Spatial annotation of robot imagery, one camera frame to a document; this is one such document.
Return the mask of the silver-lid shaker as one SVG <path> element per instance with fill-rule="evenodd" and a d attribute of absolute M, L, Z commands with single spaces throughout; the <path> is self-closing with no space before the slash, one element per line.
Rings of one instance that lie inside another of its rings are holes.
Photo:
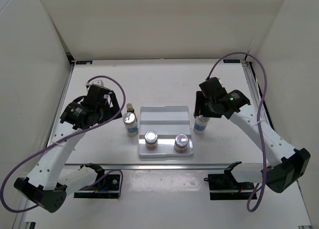
<path fill-rule="evenodd" d="M 125 113 L 122 117 L 122 120 L 123 120 L 128 136 L 135 136 L 138 134 L 137 120 L 133 113 L 131 112 Z"/>
<path fill-rule="evenodd" d="M 209 117 L 204 117 L 202 115 L 197 116 L 193 125 L 193 132 L 195 134 L 203 134 L 208 125 L 209 120 Z"/>

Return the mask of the white-lid sauce jar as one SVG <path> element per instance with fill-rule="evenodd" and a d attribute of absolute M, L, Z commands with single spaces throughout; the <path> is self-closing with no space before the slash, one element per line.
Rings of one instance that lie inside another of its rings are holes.
<path fill-rule="evenodd" d="M 174 141 L 174 150 L 178 153 L 184 153 L 188 147 L 188 137 L 185 134 L 178 134 Z"/>
<path fill-rule="evenodd" d="M 158 145 L 158 134 L 149 130 L 145 133 L 145 145 L 148 149 L 155 149 Z"/>

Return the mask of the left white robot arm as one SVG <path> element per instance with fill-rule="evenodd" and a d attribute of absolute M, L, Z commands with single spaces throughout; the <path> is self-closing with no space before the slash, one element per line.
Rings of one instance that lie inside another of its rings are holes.
<path fill-rule="evenodd" d="M 86 130 L 112 117 L 121 118 L 119 109 L 114 91 L 91 85 L 87 95 L 67 105 L 53 136 L 51 149 L 43 153 L 25 178 L 16 179 L 14 187 L 50 213 L 56 212 L 66 197 L 74 192 L 103 188 L 105 170 L 97 164 L 84 164 L 68 176 L 60 174 Z"/>

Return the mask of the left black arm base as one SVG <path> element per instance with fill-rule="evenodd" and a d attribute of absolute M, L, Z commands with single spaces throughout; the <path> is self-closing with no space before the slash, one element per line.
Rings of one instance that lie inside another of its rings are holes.
<path fill-rule="evenodd" d="M 92 187 L 86 186 L 84 190 L 74 192 L 75 199 L 119 199 L 122 193 L 124 174 L 120 169 L 105 171 L 100 165 L 88 163 L 81 165 L 93 169 L 97 173 Z"/>

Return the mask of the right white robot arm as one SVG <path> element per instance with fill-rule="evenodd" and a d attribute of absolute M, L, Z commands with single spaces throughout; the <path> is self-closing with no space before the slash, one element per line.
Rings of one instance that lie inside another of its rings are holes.
<path fill-rule="evenodd" d="M 239 90 L 227 92 L 216 77 L 199 84 L 196 92 L 196 116 L 225 117 L 237 125 L 256 144 L 263 154 L 260 176 L 272 191 L 282 193 L 302 177 L 311 154 L 296 149 L 262 122 L 250 100 Z"/>

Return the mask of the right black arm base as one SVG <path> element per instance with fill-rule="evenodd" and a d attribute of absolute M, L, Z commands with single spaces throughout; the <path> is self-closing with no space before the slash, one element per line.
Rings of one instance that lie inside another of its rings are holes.
<path fill-rule="evenodd" d="M 262 182 L 263 164 L 243 163 L 237 161 L 229 165 L 221 173 L 208 174 L 204 181 L 209 185 L 210 200 L 234 201 L 257 199 L 253 190 Z"/>

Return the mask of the left yellow small bottle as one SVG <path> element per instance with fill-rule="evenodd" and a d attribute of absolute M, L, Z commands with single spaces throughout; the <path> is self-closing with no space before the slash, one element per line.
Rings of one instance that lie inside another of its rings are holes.
<path fill-rule="evenodd" d="M 134 107 L 131 103 L 126 105 L 127 112 L 135 113 Z"/>

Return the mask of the white tiered plastic tray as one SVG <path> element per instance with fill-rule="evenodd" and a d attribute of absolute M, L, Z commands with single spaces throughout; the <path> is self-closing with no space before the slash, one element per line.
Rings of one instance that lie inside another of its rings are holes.
<path fill-rule="evenodd" d="M 191 157 L 193 155 L 193 140 L 189 107 L 187 106 L 143 106 L 140 108 L 139 146 L 140 158 L 173 158 Z M 157 146 L 150 149 L 146 146 L 146 133 L 154 131 L 157 134 Z M 183 151 L 174 148 L 175 139 L 184 134 L 188 144 Z"/>

